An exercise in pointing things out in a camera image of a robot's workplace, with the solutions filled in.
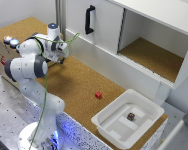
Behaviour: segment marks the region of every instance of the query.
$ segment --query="black handle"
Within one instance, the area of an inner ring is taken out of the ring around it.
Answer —
[[[85,31],[86,34],[92,33],[94,30],[90,28],[90,12],[95,10],[95,7],[90,5],[90,8],[86,10],[86,24],[85,24]]]

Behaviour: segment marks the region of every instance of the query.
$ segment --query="white wall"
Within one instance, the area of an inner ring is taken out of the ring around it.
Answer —
[[[183,112],[188,110],[188,77],[175,90],[172,90],[167,102]]]
[[[0,28],[31,16],[56,22],[55,0],[0,0]]]

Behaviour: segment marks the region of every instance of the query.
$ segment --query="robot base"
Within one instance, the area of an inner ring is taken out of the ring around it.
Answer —
[[[37,122],[31,123],[20,132],[18,137],[18,150],[51,150],[51,146],[47,142],[43,142],[39,146],[32,144],[31,149],[29,149],[31,142],[28,140],[28,138],[37,127],[37,124]],[[60,134],[57,138],[57,141],[60,145],[59,147],[61,148],[64,142],[64,138],[60,137]]]

